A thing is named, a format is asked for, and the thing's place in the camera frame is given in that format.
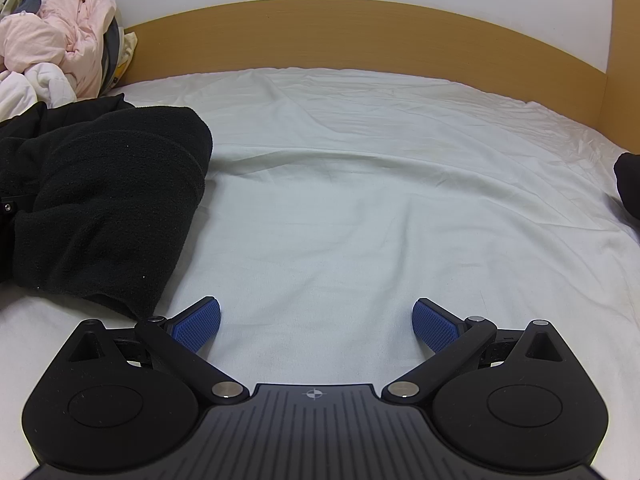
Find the pile of clothes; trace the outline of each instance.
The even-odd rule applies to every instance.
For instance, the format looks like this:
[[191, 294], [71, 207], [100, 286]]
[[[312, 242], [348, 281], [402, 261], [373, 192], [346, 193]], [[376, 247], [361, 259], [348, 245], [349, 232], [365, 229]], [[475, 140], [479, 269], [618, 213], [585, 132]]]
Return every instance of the pile of clothes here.
[[190, 108], [122, 95], [0, 123], [0, 282], [150, 316], [204, 193], [212, 150]]
[[0, 121], [36, 102], [96, 98], [127, 69], [137, 39], [114, 0], [7, 0], [0, 10]]

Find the wooden panel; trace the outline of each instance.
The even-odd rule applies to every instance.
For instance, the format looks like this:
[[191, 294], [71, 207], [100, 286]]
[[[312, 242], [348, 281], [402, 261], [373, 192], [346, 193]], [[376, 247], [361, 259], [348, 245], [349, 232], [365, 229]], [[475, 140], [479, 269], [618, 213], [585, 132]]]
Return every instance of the wooden panel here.
[[607, 86], [598, 129], [640, 153], [640, 0], [613, 0]]
[[444, 10], [377, 0], [259, 0], [131, 27], [122, 84], [196, 72], [297, 66], [444, 78], [537, 101], [589, 126], [606, 75], [541, 41]]

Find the pile of bedding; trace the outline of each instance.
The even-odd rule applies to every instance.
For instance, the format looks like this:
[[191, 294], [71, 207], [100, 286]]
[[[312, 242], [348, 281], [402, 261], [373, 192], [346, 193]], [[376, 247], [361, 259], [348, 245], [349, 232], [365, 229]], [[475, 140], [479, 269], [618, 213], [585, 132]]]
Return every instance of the pile of bedding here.
[[38, 101], [95, 98], [129, 65], [137, 39], [114, 0], [6, 0], [0, 11], [0, 121]]
[[[249, 388], [373, 383], [420, 364], [426, 297], [501, 328], [548, 319], [609, 410], [594, 467], [640, 476], [639, 234], [622, 150], [536, 103], [403, 75], [260, 69], [138, 83], [132, 104], [191, 107], [216, 151], [156, 314], [215, 296], [203, 355]], [[0, 471], [35, 466], [20, 413], [80, 320], [129, 319], [0, 285]]]

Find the crosshair logo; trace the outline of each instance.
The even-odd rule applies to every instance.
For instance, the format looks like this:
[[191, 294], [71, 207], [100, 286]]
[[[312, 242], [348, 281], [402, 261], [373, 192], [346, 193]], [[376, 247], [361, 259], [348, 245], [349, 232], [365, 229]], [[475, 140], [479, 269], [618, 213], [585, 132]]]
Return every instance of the crosshair logo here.
[[309, 390], [308, 392], [306, 392], [305, 395], [309, 397], [309, 399], [316, 400], [322, 397], [323, 395], [326, 395], [326, 393], [321, 392], [320, 390], [314, 388], [313, 390]]

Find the white cloth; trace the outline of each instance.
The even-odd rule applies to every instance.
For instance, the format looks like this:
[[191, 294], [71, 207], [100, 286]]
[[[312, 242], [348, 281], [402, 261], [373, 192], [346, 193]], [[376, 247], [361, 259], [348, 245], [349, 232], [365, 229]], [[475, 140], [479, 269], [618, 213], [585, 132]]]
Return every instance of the white cloth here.
[[23, 74], [0, 74], [0, 121], [20, 115], [38, 102], [35, 90]]
[[58, 65], [38, 63], [25, 70], [24, 76], [47, 108], [58, 108], [76, 100], [74, 90]]
[[[502, 328], [549, 319], [609, 409], [594, 466], [640, 477], [640, 246], [616, 198], [622, 150], [540, 105], [411, 76], [261, 69], [124, 92], [193, 107], [216, 141], [157, 309], [217, 297], [210, 362], [249, 388], [379, 391], [424, 359], [417, 298]], [[20, 411], [87, 317], [130, 326], [89, 302], [0, 285], [6, 480], [35, 465]]]

